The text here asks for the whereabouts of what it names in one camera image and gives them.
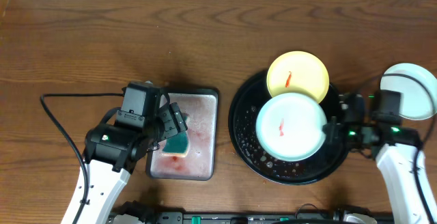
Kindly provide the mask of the green yellow sponge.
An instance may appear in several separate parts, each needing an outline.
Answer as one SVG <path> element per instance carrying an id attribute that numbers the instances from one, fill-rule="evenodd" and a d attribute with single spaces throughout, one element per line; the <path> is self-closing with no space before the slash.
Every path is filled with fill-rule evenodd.
<path id="1" fill-rule="evenodd" d="M 170 156 L 185 157 L 189 149 L 187 130 L 168 138 L 162 153 Z"/>

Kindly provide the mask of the light blue plate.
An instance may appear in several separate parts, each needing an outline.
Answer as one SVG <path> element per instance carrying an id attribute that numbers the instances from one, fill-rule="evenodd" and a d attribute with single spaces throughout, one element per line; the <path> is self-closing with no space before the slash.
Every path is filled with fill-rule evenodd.
<path id="1" fill-rule="evenodd" d="M 327 119 L 321 106 L 299 93 L 281 94 L 264 104 L 255 133 L 262 148 L 276 159 L 296 162 L 309 158 L 324 144 Z"/>

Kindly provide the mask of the yellow plate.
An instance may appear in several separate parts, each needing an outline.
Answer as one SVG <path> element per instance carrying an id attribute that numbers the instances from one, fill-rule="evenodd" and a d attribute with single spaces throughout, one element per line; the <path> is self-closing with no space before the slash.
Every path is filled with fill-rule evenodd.
<path id="1" fill-rule="evenodd" d="M 272 98 L 296 92 L 321 103 L 330 85 L 326 66 L 315 55 L 291 51 L 277 57 L 270 65 L 266 86 Z"/>

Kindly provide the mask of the pale green plate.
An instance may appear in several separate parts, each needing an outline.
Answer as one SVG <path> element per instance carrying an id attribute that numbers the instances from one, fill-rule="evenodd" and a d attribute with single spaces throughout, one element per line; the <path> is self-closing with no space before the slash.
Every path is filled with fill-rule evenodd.
<path id="1" fill-rule="evenodd" d="M 405 74 L 420 81 L 431 94 L 436 106 L 436 77 L 427 69 L 416 64 L 403 63 L 391 66 L 385 74 Z M 399 114 L 409 120 L 426 120 L 432 117 L 433 110 L 427 92 L 415 81 L 401 76 L 385 76 L 380 89 L 401 93 Z"/>

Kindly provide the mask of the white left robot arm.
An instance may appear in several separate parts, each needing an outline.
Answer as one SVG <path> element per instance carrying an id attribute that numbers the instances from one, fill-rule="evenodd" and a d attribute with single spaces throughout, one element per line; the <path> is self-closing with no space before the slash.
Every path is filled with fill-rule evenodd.
<path id="1" fill-rule="evenodd" d="M 62 223 L 106 223 L 137 162 L 159 143 L 187 130 L 177 103 L 165 104 L 143 129 L 108 124 L 115 114 L 144 124 L 143 116 L 115 107 L 85 137 L 79 178 Z"/>

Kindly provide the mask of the black rectangular soap tray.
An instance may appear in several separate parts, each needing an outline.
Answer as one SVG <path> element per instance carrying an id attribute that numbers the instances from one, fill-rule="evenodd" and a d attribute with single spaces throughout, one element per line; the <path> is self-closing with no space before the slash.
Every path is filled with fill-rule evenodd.
<path id="1" fill-rule="evenodd" d="M 146 173 L 151 178 L 209 180 L 214 172 L 214 148 L 219 95 L 213 89 L 169 89 L 188 126 L 189 149 L 185 157 L 162 153 L 160 148 L 147 156 Z"/>

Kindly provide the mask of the black round tray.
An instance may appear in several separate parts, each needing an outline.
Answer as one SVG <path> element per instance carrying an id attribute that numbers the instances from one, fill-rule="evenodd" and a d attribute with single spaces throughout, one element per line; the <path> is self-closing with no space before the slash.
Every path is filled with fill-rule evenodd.
<path id="1" fill-rule="evenodd" d="M 259 143 L 256 118 L 271 99 L 266 77 L 266 70 L 254 74 L 242 84 L 231 102 L 228 127 L 236 152 L 254 172 L 279 184 L 312 184 L 326 178 L 346 159 L 349 150 L 344 142 L 326 142 L 314 155 L 297 162 L 275 158 Z"/>

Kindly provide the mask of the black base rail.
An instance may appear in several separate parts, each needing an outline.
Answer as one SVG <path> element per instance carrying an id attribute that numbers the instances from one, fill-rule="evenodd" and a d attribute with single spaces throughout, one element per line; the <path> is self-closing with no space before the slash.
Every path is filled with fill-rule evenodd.
<path id="1" fill-rule="evenodd" d="M 267 212 L 187 212 L 183 208 L 151 207 L 137 201 L 114 209 L 106 224 L 264 224 L 264 223 L 359 223 L 377 220 L 360 212 L 327 212 L 313 204 L 304 204 L 292 213 Z"/>

